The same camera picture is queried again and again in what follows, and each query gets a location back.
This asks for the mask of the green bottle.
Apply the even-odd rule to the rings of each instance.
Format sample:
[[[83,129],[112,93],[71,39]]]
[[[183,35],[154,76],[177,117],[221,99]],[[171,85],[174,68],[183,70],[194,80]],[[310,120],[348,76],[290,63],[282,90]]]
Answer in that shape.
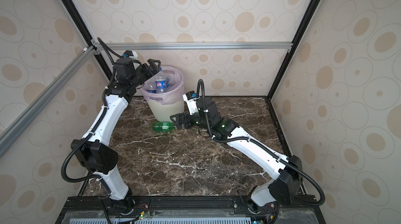
[[[175,129],[175,125],[171,122],[155,122],[152,130],[155,132],[170,132]]]

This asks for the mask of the blue label white cap bottle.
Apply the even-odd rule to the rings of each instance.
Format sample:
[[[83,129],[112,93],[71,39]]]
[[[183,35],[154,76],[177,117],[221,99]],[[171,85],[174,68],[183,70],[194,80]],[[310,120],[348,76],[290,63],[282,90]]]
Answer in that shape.
[[[154,83],[148,83],[148,85],[146,86],[146,91],[148,93],[157,93],[157,88]]]

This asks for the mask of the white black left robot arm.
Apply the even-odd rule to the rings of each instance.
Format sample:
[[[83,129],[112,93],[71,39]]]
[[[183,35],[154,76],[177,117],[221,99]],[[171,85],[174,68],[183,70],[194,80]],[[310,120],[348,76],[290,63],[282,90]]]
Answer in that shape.
[[[117,60],[111,60],[112,76],[101,96],[101,111],[82,138],[72,141],[72,151],[62,164],[61,176],[69,183],[89,179],[99,180],[107,191],[107,199],[111,205],[127,215],[132,212],[135,201],[132,191],[119,173],[117,166],[119,155],[109,147],[109,144],[115,126],[136,94],[137,88],[160,72],[161,62],[149,59],[147,63],[141,63],[135,51],[125,51],[124,54],[119,55],[101,39],[98,41],[107,56],[115,55]],[[87,169],[87,176],[82,178],[68,176],[67,167],[73,157],[76,157],[79,164]]]

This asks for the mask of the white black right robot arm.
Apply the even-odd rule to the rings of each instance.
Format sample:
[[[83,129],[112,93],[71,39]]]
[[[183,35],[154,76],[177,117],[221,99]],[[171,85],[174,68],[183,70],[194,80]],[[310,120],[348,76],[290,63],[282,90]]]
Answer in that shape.
[[[170,117],[177,129],[205,129],[208,138],[242,152],[270,176],[268,182],[256,186],[250,192],[246,202],[250,211],[256,213],[273,202],[290,205],[293,201],[299,201],[313,206],[325,203],[323,189],[303,172],[302,162],[297,156],[288,157],[272,150],[252,137],[233,119],[221,117],[215,102],[206,97],[202,79],[198,81],[196,91],[185,93],[183,100],[188,110]],[[307,201],[297,196],[303,180],[310,182],[318,191],[317,201]]]

